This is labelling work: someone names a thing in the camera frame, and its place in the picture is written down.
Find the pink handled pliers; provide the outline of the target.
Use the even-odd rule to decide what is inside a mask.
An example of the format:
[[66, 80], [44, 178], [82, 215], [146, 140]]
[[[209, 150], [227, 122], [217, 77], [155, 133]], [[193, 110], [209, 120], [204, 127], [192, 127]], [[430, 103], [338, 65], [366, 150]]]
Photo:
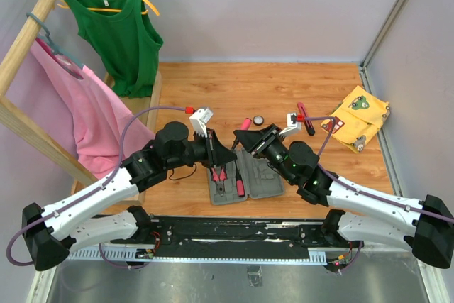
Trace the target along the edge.
[[226, 168], [224, 166], [211, 167], [210, 169], [211, 180], [215, 184], [216, 193], [220, 196], [225, 194], [224, 182], [227, 179]]

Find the pink utility knife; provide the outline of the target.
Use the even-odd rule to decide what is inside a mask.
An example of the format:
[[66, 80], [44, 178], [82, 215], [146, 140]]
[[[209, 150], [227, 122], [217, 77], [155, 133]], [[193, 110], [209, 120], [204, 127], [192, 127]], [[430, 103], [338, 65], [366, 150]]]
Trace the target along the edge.
[[307, 120], [309, 115], [308, 115], [308, 112], [306, 110], [306, 107], [304, 106], [304, 104], [302, 102], [298, 102], [297, 103], [297, 107], [298, 107], [298, 109], [300, 111], [300, 115], [303, 117], [303, 123], [304, 123], [304, 126], [306, 128], [306, 132], [310, 136], [314, 136], [315, 135], [315, 128], [314, 128], [313, 123], [311, 121]]

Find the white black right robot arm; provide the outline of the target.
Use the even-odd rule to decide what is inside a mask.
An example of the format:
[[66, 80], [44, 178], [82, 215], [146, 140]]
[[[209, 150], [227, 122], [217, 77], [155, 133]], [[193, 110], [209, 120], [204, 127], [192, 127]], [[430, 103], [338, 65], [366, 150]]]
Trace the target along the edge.
[[413, 199], [363, 187], [329, 172], [304, 142], [285, 146], [276, 125], [234, 135], [255, 158], [264, 158], [313, 205], [330, 209], [321, 229], [329, 246], [369, 241], [410, 251], [421, 262], [448, 269], [453, 257], [453, 215], [439, 197]]

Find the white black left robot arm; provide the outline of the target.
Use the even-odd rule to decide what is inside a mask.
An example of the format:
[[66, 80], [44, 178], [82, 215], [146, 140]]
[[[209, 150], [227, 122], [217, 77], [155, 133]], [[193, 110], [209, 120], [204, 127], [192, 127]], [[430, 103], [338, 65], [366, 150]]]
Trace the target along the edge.
[[131, 206], [113, 216], [97, 215], [165, 181], [170, 170], [197, 162], [212, 169], [236, 159], [236, 154], [211, 129], [205, 137], [194, 135], [189, 140], [188, 136], [185, 124], [167, 123], [155, 139], [98, 182], [60, 202], [45, 207], [36, 203], [26, 206], [22, 235], [34, 268], [49, 270], [86, 246], [120, 240], [144, 243], [152, 238], [150, 215], [141, 206]]

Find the grey plastic tool case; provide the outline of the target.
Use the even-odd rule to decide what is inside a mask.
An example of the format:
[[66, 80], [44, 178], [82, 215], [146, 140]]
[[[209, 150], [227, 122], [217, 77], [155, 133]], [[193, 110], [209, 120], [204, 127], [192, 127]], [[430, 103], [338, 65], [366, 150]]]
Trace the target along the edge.
[[244, 202], [247, 199], [277, 197], [285, 193], [283, 180], [267, 165], [266, 159], [255, 159], [244, 148], [237, 148], [236, 156], [243, 177], [246, 196], [239, 197], [237, 195], [235, 166], [234, 162], [230, 162], [225, 166], [227, 179], [224, 182], [225, 194], [223, 196], [216, 193], [210, 170], [206, 171], [210, 200], [213, 205], [219, 206]]

